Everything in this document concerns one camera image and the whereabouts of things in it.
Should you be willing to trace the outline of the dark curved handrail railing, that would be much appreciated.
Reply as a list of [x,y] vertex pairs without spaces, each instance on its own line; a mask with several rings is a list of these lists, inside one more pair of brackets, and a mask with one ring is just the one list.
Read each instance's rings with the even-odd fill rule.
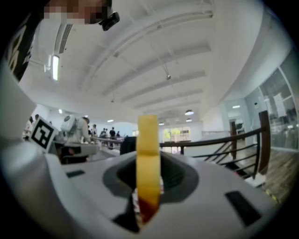
[[271,152],[271,133],[267,111],[259,113],[260,127],[247,133],[237,134],[231,123],[229,137],[197,142],[165,142],[160,148],[177,148],[179,154],[186,155],[187,149],[215,146],[215,151],[195,153],[193,158],[226,167],[243,179],[255,180],[268,170]]

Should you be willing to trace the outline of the person's black printed shirt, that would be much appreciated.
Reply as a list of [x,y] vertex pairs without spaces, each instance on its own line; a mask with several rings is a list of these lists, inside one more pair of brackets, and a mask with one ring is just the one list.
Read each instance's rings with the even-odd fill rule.
[[11,37],[5,59],[17,81],[23,77],[32,56],[33,41],[39,23],[44,19],[44,7],[50,0],[34,0],[32,10],[24,16],[22,22]]

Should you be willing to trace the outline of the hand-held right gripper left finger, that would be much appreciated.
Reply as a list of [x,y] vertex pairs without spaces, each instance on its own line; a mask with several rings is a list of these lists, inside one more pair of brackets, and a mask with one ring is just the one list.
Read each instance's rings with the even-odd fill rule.
[[139,239],[107,217],[72,184],[55,155],[14,155],[14,196],[47,233],[59,239]]

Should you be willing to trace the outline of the long ceiling tube light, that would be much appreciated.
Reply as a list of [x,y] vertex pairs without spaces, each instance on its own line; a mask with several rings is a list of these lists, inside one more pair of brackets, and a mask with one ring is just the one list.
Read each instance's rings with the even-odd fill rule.
[[59,56],[54,55],[52,58],[52,77],[55,81],[58,80]]

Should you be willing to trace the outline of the glass partition wall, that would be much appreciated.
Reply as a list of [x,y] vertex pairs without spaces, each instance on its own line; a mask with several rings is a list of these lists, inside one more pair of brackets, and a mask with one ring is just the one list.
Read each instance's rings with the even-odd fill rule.
[[269,116],[271,146],[299,150],[299,52],[292,49],[281,65],[245,98],[252,129],[259,113]]

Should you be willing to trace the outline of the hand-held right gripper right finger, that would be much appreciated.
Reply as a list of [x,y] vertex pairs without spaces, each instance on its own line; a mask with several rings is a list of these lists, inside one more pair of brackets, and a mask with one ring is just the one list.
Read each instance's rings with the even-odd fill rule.
[[[182,203],[163,204],[142,229],[142,239],[252,239],[274,216],[277,203],[219,165],[183,155],[170,155],[199,174],[195,191]],[[241,221],[225,194],[240,192],[260,214],[249,226]]]

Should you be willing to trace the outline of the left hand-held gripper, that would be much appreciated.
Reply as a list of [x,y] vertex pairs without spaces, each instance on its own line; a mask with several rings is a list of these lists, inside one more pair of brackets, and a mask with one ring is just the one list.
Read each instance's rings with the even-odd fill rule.
[[61,164],[74,164],[87,162],[98,152],[98,147],[85,142],[82,139],[80,144],[67,143],[66,133],[57,130],[44,118],[39,117],[33,131],[29,136],[29,141],[38,145],[43,152],[55,154]]

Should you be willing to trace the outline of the yellow black hazard tape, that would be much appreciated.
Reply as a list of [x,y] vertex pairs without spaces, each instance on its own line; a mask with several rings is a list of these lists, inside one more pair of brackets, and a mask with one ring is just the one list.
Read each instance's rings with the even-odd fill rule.
[[268,190],[265,190],[265,193],[271,197],[275,202],[280,203],[277,197],[275,197],[272,193],[270,193]]

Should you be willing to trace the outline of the ceiling air vent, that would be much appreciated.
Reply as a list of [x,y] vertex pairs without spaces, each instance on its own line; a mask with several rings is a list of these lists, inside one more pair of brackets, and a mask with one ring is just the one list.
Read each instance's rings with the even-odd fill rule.
[[72,24],[67,24],[63,30],[61,42],[59,45],[59,54],[62,54],[65,50],[65,45],[66,45],[66,42],[67,42],[67,39],[68,39],[68,36],[69,36],[72,26],[73,26]]

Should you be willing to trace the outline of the white astronaut figure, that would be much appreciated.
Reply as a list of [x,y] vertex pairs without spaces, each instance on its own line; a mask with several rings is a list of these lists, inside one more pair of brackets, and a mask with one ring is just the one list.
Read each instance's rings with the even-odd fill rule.
[[87,117],[67,115],[61,124],[61,131],[66,133],[66,142],[80,144],[82,139],[84,139],[85,142],[91,143],[88,124],[89,119]]

